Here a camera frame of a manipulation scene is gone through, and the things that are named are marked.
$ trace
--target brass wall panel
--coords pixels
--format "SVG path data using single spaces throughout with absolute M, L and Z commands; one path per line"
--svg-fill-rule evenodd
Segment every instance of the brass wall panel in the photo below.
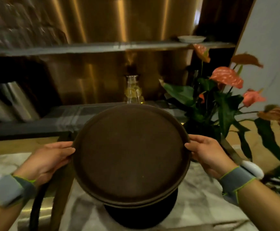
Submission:
M 162 76 L 168 82 L 185 85 L 188 50 L 141 51 L 96 54 L 61 54 L 41 59 L 53 78 L 64 105 L 121 102 L 126 86 L 126 65 L 133 63 L 139 74 L 139 85 L 145 100 L 163 95 Z
M 43 0 L 69 43 L 166 40 L 192 33 L 203 0 Z

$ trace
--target potted plant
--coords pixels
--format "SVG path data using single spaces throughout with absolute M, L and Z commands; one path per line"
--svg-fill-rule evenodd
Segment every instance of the potted plant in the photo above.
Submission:
M 184 128 L 189 134 L 204 135 L 220 141 L 221 135 L 226 138 L 230 126 L 234 125 L 238 129 L 242 151 L 252 161 L 252 153 L 245 139 L 245 132 L 250 130 L 240 124 L 242 120 L 236 120 L 235 117 L 244 114 L 242 108 L 266 99 L 261 96 L 262 89 L 260 91 L 247 89 L 243 95 L 233 95 L 232 90 L 243 88 L 244 81 L 240 74 L 244 65 L 254 65 L 259 68 L 263 68 L 263 65 L 253 55 L 238 54 L 231 58 L 231 62 L 235 63 L 233 69 L 218 67 L 212 74 L 204 74 L 204 63 L 209 63 L 211 60 L 209 49 L 198 44 L 191 47 L 202 61 L 201 71 L 193 78 L 190 86 L 178 86 L 160 80 L 161 85 L 170 95 L 167 101 L 185 111 L 188 120 L 184 123 Z M 226 86 L 231 87 L 227 92 L 224 91 Z M 280 125 L 280 106 L 267 105 L 263 111 L 245 113 L 257 113 L 258 118 L 251 121 L 254 121 L 264 147 L 280 161 L 280 147 L 271 129 L 272 120 L 278 121 Z M 214 114 L 218 114 L 217 120 L 212 120 Z M 266 177 L 268 181 L 273 178 L 277 178 L 280 182 L 280 167 L 268 178 Z

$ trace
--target person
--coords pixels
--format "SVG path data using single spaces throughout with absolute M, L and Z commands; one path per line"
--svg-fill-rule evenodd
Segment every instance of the person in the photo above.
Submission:
M 190 142 L 185 147 L 192 152 L 206 173 L 218 180 L 229 175 L 238 166 L 227 156 L 219 143 L 209 137 L 189 135 Z M 35 180 L 35 186 L 48 182 L 53 173 L 69 162 L 75 152 L 72 142 L 47 144 L 32 154 L 14 176 Z M 258 180 L 250 180 L 237 190 L 240 208 L 260 230 L 280 230 L 280 196 Z M 0 231 L 8 231 L 18 217 L 22 204 L 0 207 Z

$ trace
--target shelf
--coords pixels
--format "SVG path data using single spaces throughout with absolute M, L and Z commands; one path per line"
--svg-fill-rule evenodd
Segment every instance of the shelf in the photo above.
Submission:
M 235 48 L 232 43 L 225 42 L 203 42 L 200 43 L 211 49 Z M 0 56 L 35 56 L 49 54 L 81 54 L 81 53 L 104 53 L 104 52 L 121 52 L 121 51 L 139 51 L 139 50 L 176 50 L 188 49 L 188 43 L 173 41 L 157 42 L 111 42 L 111 43 L 90 43 L 90 44 L 71 44 L 51 47 L 36 47 L 30 49 L 2 49 Z

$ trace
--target white bowl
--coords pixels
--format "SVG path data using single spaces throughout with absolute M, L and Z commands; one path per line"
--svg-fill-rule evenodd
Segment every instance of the white bowl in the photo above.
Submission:
M 204 36 L 179 36 L 180 42 L 189 43 L 189 44 L 197 44 L 203 42 L 206 37 Z

